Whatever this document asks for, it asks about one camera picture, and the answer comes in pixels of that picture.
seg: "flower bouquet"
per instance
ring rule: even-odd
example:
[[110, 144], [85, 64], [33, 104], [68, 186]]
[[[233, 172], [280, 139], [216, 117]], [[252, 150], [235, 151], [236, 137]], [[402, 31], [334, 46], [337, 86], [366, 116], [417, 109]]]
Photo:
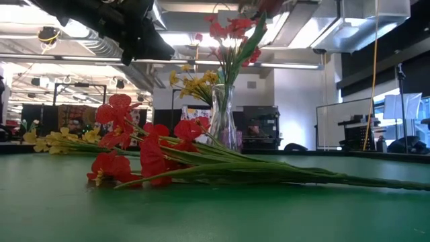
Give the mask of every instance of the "flower bouquet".
[[[69, 134], [66, 129], [36, 140], [36, 151], [55, 148], [55, 153], [99, 153], [87, 174], [96, 186], [115, 184], [115, 188], [140, 187], [143, 182], [166, 186], [173, 182], [201, 184], [345, 184], [352, 186], [402, 188], [430, 191], [430, 184], [388, 179], [370, 179], [335, 173], [320, 168], [302, 168], [242, 155], [224, 147], [208, 133], [207, 118], [182, 120], [174, 130], [177, 138], [169, 137], [163, 125], [133, 124], [129, 115], [131, 98], [113, 95], [109, 104], [97, 111], [96, 120], [113, 122], [115, 130], [97, 143], [97, 130], [85, 134], [85, 140]], [[197, 143], [201, 134], [214, 140], [214, 145]], [[130, 152], [131, 139], [140, 144], [140, 152]], [[126, 155], [140, 157], [141, 170], [132, 171]]]

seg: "artificial flower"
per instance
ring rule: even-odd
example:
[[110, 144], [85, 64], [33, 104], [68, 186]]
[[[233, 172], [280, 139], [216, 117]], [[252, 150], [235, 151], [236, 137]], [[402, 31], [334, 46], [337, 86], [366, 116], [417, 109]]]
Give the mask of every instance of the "artificial flower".
[[211, 15], [205, 17], [204, 20], [207, 21], [207, 22], [213, 23], [216, 20], [216, 15], [211, 14]]
[[143, 126], [143, 130], [147, 131], [149, 135], [155, 135], [157, 136], [169, 136], [170, 132], [169, 129], [162, 125], [162, 124], [152, 124], [152, 123], [146, 123]]
[[49, 147], [46, 145], [46, 141], [40, 138], [36, 141], [36, 145], [33, 147], [33, 149], [35, 152], [49, 151]]
[[175, 135], [181, 140], [192, 142], [202, 135], [202, 129], [191, 120], [181, 120], [175, 127]]
[[[148, 136], [140, 143], [140, 164], [142, 165], [143, 177], [152, 177], [171, 170], [169, 167], [171, 163], [166, 162], [156, 136]], [[162, 177], [150, 182], [153, 186], [166, 186], [172, 182], [172, 179], [171, 177]]]
[[62, 127], [60, 128], [61, 136], [63, 138], [67, 138], [69, 140], [77, 140], [78, 136], [76, 134], [69, 134], [70, 130], [69, 128]]
[[125, 119], [132, 121], [130, 112], [140, 104], [133, 104], [132, 98], [126, 94], [115, 94], [109, 98], [109, 104], [104, 104], [97, 109], [95, 120], [101, 124], [113, 121], [114, 127], [129, 129], [131, 125]]
[[95, 181], [96, 186], [100, 186], [105, 179], [114, 179], [122, 183], [140, 179], [138, 175], [131, 174], [130, 161], [122, 155], [117, 156], [116, 151], [100, 153], [91, 166], [91, 171], [87, 177], [88, 180]]
[[29, 144], [36, 144], [37, 142], [37, 134], [36, 129], [33, 128], [30, 132], [25, 133], [23, 136], [24, 141], [26, 141]]
[[199, 42], [203, 41], [203, 35], [201, 33], [196, 34], [195, 37], [196, 40], [198, 40]]
[[53, 145], [49, 148], [49, 154], [50, 155], [67, 154], [68, 152], [69, 152], [69, 148], [61, 146], [60, 143], [55, 143], [55, 145]]
[[209, 35], [215, 39], [225, 39], [228, 36], [228, 30], [221, 27], [220, 23], [214, 22], [209, 27]]
[[179, 78], [177, 77], [177, 74], [176, 74], [175, 70], [173, 70], [173, 71], [170, 72], [170, 78], [169, 78], [169, 80], [170, 80], [170, 86], [172, 86], [172, 85], [174, 85], [174, 84], [176, 84], [176, 83], [179, 82]]
[[127, 149], [130, 146], [132, 139], [130, 135], [133, 130], [126, 127], [124, 130], [121, 126], [116, 126], [116, 129], [112, 132], [107, 133], [99, 142], [100, 147], [106, 147], [108, 149], [114, 148], [116, 145], [121, 145], [121, 149]]
[[87, 141], [88, 143], [97, 143], [100, 140], [100, 128], [95, 128], [94, 130], [88, 131], [86, 132], [83, 136], [82, 139]]
[[181, 67], [181, 71], [189, 71], [191, 68], [192, 66], [190, 64], [185, 64]]
[[197, 117], [191, 119], [192, 122], [195, 122], [200, 128], [203, 129], [203, 132], [207, 132], [210, 128], [210, 121], [207, 117]]

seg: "yellow flower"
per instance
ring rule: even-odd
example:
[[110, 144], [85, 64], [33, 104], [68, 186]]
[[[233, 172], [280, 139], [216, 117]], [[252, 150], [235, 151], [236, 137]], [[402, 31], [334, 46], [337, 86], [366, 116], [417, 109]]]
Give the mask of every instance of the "yellow flower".
[[69, 148], [61, 147], [61, 146], [57, 146], [57, 145], [61, 145], [61, 143], [55, 142], [55, 145], [49, 149], [50, 155], [55, 155], [55, 154], [60, 154], [60, 153], [67, 154], [67, 152], [69, 151]]
[[83, 140], [86, 140], [88, 143], [98, 143], [100, 140], [100, 128], [95, 128], [94, 130], [88, 131], [82, 136]]
[[78, 136], [76, 134], [69, 134], [69, 128], [62, 127], [60, 128], [60, 132], [63, 138], [67, 138], [69, 140], [77, 140]]
[[46, 152], [49, 151], [49, 147], [46, 146], [45, 140], [38, 139], [36, 145], [33, 147], [35, 152]]
[[212, 71], [206, 71], [204, 77], [206, 77], [207, 81], [212, 85], [218, 82], [218, 75]]
[[200, 100], [200, 96], [196, 93], [193, 93], [192, 96], [194, 97], [194, 99]]
[[170, 80], [170, 86], [172, 86], [172, 85], [174, 85], [174, 84], [176, 84], [176, 83], [179, 82], [179, 78], [177, 78], [175, 70], [173, 70], [173, 71], [170, 72], [170, 78], [169, 78], [169, 80]]
[[191, 68], [192, 68], [192, 66], [191, 66], [191, 65], [186, 64], [186, 65], [183, 65], [183, 66], [181, 67], [181, 70], [182, 70], [182, 71], [189, 71], [189, 70], [191, 70]]
[[30, 132], [25, 133], [23, 135], [23, 138], [27, 143], [36, 144], [37, 142], [36, 129], [33, 128]]

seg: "white wall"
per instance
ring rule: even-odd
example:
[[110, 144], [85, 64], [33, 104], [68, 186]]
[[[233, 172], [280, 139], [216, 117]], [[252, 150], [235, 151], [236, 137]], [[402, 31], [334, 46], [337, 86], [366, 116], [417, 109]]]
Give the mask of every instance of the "white wall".
[[[166, 74], [159, 75], [160, 79], [163, 80], [166, 86], [169, 86], [169, 82], [165, 81], [168, 79]], [[248, 89], [248, 81], [256, 81], [256, 89]], [[234, 82], [235, 91], [233, 97], [234, 109], [240, 109], [241, 106], [272, 106], [273, 102], [271, 99], [266, 98], [266, 80], [260, 79], [259, 75], [254, 74], [240, 74]], [[154, 89], [154, 109], [166, 110], [171, 109], [171, 98], [172, 89], [170, 87], [166, 89]], [[205, 105], [204, 102], [196, 100], [193, 97], [187, 96], [183, 99], [179, 98], [179, 92], [175, 93], [175, 99], [173, 107], [175, 109], [182, 108], [184, 105]]]
[[4, 78], [3, 82], [5, 84], [5, 91], [3, 92], [0, 102], [3, 103], [3, 111], [0, 110], [0, 115], [3, 117], [3, 123], [6, 124], [6, 118], [7, 118], [7, 101], [9, 100], [10, 96], [10, 87], [12, 85], [12, 74], [8, 72], [7, 67], [5, 65], [0, 65], [0, 75]]
[[[398, 81], [397, 80], [391, 80], [384, 83], [381, 83], [379, 85], [375, 86], [375, 96], [381, 95], [383, 93], [386, 93], [387, 91], [391, 91], [393, 89], [398, 88]], [[344, 102], [350, 102], [354, 100], [369, 98], [372, 96], [372, 88], [367, 88], [361, 91], [358, 91], [356, 93], [353, 93], [351, 95], [343, 97]]]
[[341, 76], [340, 61], [340, 54], [333, 54], [322, 71], [275, 69], [275, 106], [281, 114], [283, 138], [280, 149], [296, 143], [315, 150], [316, 107], [338, 102], [335, 83]]

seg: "green table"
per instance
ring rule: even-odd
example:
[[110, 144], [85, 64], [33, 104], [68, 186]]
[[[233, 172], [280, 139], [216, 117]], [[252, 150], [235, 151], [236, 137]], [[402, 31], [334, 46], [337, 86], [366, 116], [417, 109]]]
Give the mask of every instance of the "green table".
[[[430, 182], [430, 165], [271, 157]], [[0, 241], [430, 241], [430, 192], [349, 186], [94, 190], [93, 157], [0, 155]], [[138, 160], [132, 160], [133, 168]]]

